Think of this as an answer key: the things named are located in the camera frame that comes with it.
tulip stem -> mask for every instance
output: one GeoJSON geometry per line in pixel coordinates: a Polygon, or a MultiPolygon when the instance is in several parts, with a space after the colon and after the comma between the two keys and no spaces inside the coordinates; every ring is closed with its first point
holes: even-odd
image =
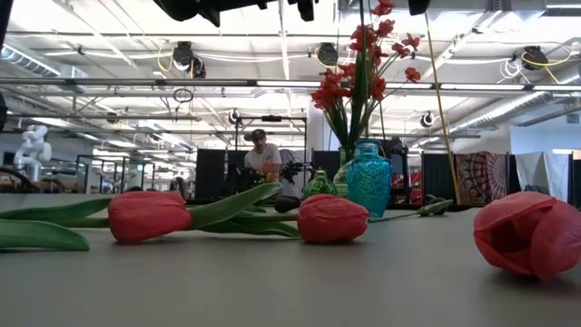
{"type": "Polygon", "coordinates": [[[54,223],[69,228],[109,228],[109,218],[66,219],[54,223]]]}
{"type": "Polygon", "coordinates": [[[411,216],[416,215],[416,214],[418,214],[418,213],[406,213],[406,214],[401,214],[399,216],[394,216],[394,217],[368,219],[367,223],[382,223],[382,222],[387,222],[387,221],[391,221],[391,220],[395,220],[395,219],[399,219],[399,218],[411,217],[411,216]]]}

turquoise glass vase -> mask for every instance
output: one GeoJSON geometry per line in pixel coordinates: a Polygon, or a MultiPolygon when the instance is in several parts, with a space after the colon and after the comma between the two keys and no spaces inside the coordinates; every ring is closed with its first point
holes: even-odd
{"type": "Polygon", "coordinates": [[[363,205],[372,217],[382,217],[391,191],[391,161],[379,156],[377,141],[361,140],[355,146],[355,159],[346,168],[349,200],[363,205]]]}

white robot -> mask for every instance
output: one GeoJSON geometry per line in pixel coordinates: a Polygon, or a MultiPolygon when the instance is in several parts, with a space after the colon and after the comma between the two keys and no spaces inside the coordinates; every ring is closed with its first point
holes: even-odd
{"type": "Polygon", "coordinates": [[[22,144],[15,154],[15,169],[25,171],[31,182],[40,181],[41,162],[47,162],[53,156],[52,146],[44,141],[46,133],[46,126],[28,126],[22,133],[22,144]]]}

green glass vase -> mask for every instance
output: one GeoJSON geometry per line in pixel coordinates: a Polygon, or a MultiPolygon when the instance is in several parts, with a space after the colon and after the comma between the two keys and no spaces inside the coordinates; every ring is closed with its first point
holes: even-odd
{"type": "Polygon", "coordinates": [[[327,179],[327,173],[322,170],[315,172],[315,178],[307,183],[303,197],[306,199],[316,194],[337,195],[337,188],[329,181],[329,179],[327,179]]]}
{"type": "Polygon", "coordinates": [[[343,147],[339,148],[340,153],[340,168],[335,173],[335,177],[333,177],[333,183],[335,187],[337,187],[337,195],[340,197],[347,198],[347,171],[345,170],[345,166],[349,161],[351,161],[352,151],[347,152],[343,147]]]}

tulip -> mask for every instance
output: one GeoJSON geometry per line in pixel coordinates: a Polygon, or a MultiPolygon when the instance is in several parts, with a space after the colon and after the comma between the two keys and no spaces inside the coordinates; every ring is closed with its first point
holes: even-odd
{"type": "Polygon", "coordinates": [[[580,258],[581,213],[548,195],[514,193],[477,214],[474,239],[493,266],[548,281],[580,258]]]}
{"type": "Polygon", "coordinates": [[[297,225],[307,243],[350,242],[365,233],[365,207],[329,194],[314,195],[299,208],[297,225]]]}
{"type": "Polygon", "coordinates": [[[111,233],[120,243],[138,243],[192,223],[185,201],[176,193],[123,193],[111,200],[108,212],[111,233]]]}

